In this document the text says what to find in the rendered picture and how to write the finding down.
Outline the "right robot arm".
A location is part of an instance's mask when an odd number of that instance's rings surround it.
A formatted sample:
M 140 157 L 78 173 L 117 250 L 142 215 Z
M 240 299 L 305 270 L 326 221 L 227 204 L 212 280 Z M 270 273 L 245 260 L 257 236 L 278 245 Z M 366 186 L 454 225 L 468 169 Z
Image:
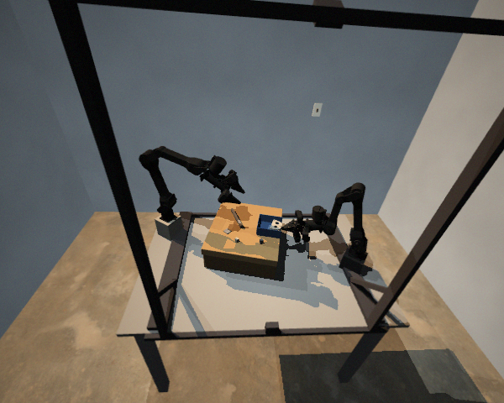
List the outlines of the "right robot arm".
M 349 195 L 350 193 L 351 195 Z M 345 202 L 352 202 L 354 206 L 354 227 L 351 228 L 349 234 L 350 241 L 352 243 L 349 248 L 349 256 L 359 261 L 362 260 L 362 257 L 366 252 L 368 242 L 367 238 L 365 237 L 365 230 L 363 229 L 364 195 L 365 185 L 359 182 L 354 183 L 352 186 L 337 194 L 330 217 L 326 215 L 326 209 L 321 206 L 314 206 L 312 208 L 311 220 L 313 231 L 318 230 L 320 233 L 324 231 L 327 235 L 334 235 L 337 227 L 338 215 L 342 204 Z M 304 242 L 310 242 L 310 237 L 308 237 L 309 228 L 311 228 L 311 226 L 302 225 L 301 235 Z

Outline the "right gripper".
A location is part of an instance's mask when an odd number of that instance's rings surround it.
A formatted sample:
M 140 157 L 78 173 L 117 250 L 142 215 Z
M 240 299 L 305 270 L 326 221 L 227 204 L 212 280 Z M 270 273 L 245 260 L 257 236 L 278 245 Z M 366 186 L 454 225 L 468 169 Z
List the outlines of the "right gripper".
M 296 210 L 295 211 L 295 215 L 297 215 L 297 220 L 293 219 L 288 224 L 286 224 L 285 226 L 283 226 L 281 228 L 281 230 L 292 232 L 293 233 L 293 238 L 295 240 L 295 243 L 299 243 L 301 241 L 301 235 L 300 235 L 300 233 L 302 233 L 302 225 L 309 225 L 309 226 L 311 226 L 311 228 L 309 228 L 309 232 L 312 231 L 313 226 L 312 226 L 312 221 L 308 220 L 308 218 L 306 219 L 306 221 L 303 221 L 303 215 L 302 215 L 301 211 Z M 299 218 L 299 222 L 298 222 L 298 218 Z

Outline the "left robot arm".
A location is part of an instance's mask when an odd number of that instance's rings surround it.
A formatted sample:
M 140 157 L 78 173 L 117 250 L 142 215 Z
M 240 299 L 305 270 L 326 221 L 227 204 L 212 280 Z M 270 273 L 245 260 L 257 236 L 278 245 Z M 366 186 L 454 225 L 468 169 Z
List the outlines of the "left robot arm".
M 139 162 L 146 170 L 149 171 L 151 178 L 155 183 L 155 187 L 160 194 L 160 207 L 157 211 L 158 213 L 161 213 L 160 219 L 165 222 L 170 222 L 176 217 L 172 209 L 176 204 L 176 196 L 168 191 L 162 174 L 160 173 L 158 159 L 160 157 L 184 166 L 193 175 L 200 175 L 201 181 L 205 179 L 211 184 L 217 179 L 218 175 L 227 164 L 223 157 L 214 155 L 211 161 L 190 158 L 173 150 L 167 149 L 165 146 L 160 146 L 159 148 L 153 150 L 148 149 L 141 154 L 139 156 Z M 227 176 L 223 175 L 221 182 L 226 188 L 228 188 L 228 185 L 237 181 L 238 177 L 236 174 L 237 172 L 230 170 Z

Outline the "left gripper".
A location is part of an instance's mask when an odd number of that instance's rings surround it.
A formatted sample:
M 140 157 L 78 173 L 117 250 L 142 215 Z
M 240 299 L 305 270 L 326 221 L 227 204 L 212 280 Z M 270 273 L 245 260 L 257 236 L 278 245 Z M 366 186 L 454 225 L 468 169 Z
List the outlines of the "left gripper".
M 218 175 L 217 179 L 213 182 L 213 188 L 217 187 L 219 190 L 221 190 L 220 191 L 221 195 L 219 196 L 218 201 L 220 203 L 229 202 L 229 203 L 240 204 L 241 202 L 233 196 L 232 192 L 228 191 L 231 187 L 231 189 L 233 189 L 235 191 L 241 192 L 243 194 L 245 193 L 245 191 L 243 190 L 243 188 L 239 184 L 239 178 L 237 179 L 236 182 L 228 185 L 228 188 L 227 188 L 228 190 L 224 190 L 224 189 L 226 189 L 226 187 L 221 182 L 221 179 L 223 179 L 223 175 Z

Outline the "beige plate with two round holes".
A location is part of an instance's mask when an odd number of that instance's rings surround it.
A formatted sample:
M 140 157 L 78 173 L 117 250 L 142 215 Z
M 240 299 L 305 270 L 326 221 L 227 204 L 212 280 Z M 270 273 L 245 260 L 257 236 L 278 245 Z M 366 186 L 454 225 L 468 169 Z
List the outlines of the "beige plate with two round holes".
M 279 224 L 276 224 L 276 222 L 278 222 Z M 275 228 L 277 227 L 277 228 Z M 281 230 L 281 227 L 282 227 L 282 223 L 279 222 L 279 221 L 276 221 L 275 219 L 273 220 L 271 226 L 270 226 L 270 229 L 271 230 Z

